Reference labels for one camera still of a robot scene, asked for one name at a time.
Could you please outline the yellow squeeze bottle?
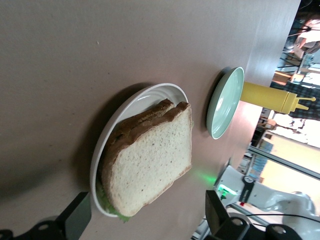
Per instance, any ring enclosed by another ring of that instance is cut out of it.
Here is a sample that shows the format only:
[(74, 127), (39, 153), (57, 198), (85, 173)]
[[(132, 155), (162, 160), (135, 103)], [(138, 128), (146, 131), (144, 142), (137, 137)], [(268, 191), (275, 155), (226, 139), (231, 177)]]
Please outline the yellow squeeze bottle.
[(240, 100), (278, 113), (289, 114), (296, 109), (308, 110), (301, 100), (315, 102), (315, 97), (297, 97), (297, 94), (276, 88), (244, 82)]

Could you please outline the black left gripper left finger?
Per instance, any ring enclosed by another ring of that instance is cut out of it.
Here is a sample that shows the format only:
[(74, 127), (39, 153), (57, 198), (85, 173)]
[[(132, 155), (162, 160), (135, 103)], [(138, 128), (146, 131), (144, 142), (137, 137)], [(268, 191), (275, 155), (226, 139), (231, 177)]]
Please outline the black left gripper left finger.
[(92, 217), (90, 194), (80, 192), (55, 220), (44, 220), (14, 240), (79, 240)]

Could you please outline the brown crust bread slice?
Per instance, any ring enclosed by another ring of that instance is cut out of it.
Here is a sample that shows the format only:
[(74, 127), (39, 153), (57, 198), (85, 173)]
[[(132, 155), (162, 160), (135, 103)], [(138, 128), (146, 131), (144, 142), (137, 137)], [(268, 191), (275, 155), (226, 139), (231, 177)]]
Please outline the brown crust bread slice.
[(153, 120), (156, 117), (163, 116), (166, 112), (174, 107), (174, 103), (168, 99), (164, 99), (152, 108), (122, 120), (117, 127), (111, 132), (105, 148), (109, 149), (117, 141), (127, 137), (131, 130), (139, 124)]
[(191, 105), (180, 102), (111, 146), (101, 183), (118, 213), (134, 216), (192, 167), (192, 127)]

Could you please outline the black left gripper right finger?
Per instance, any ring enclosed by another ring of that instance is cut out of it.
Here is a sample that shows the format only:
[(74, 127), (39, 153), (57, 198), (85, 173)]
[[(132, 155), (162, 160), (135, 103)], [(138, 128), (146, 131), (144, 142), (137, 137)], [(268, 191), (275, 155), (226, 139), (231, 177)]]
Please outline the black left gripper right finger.
[(214, 190), (205, 193), (205, 216), (211, 235), (204, 240), (246, 240), (250, 223), (239, 213), (228, 213)]

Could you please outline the pale green plate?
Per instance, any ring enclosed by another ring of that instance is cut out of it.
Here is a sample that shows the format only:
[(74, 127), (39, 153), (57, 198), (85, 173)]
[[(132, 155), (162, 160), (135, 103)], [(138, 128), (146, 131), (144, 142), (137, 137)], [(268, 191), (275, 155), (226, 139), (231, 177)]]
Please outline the pale green plate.
[(234, 117), (243, 91), (244, 76), (244, 69), (235, 67), (222, 76), (213, 91), (206, 127), (214, 140), (223, 136)]

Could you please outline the beige plate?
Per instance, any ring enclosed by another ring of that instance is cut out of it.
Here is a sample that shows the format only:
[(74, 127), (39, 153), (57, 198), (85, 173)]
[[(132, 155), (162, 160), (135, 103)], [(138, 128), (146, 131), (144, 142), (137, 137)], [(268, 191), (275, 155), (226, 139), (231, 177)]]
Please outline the beige plate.
[(116, 218), (116, 214), (110, 213), (108, 210), (105, 210), (101, 203), (101, 198), (97, 195), (96, 182), (98, 174), (99, 162), (105, 149), (107, 140), (109, 139), (110, 134), (116, 127), (116, 125), (124, 119), (132, 117), (134, 115), (140, 114), (145, 110), (153, 107), (158, 104), (160, 101), (168, 99), (174, 103), (174, 105), (179, 104), (180, 102), (188, 102), (188, 98), (185, 92), (177, 85), (173, 83), (160, 83), (155, 84), (142, 90), (139, 90), (132, 96), (130, 96), (120, 107), (114, 112), (106, 123), (104, 129), (102, 130), (98, 141), (95, 145), (91, 165), (90, 165), (90, 191), (92, 195), (92, 201), (97, 207), (98, 211), (105, 216)]

